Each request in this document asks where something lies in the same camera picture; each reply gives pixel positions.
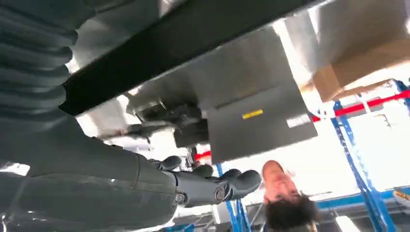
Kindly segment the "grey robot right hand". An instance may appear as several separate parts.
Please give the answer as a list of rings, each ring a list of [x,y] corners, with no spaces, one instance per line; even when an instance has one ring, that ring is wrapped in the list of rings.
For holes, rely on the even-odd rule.
[[[86,136],[74,118],[45,130],[0,122],[3,232],[126,232],[165,224],[179,206],[237,200],[254,192],[249,170],[214,177],[159,170],[144,156]]]

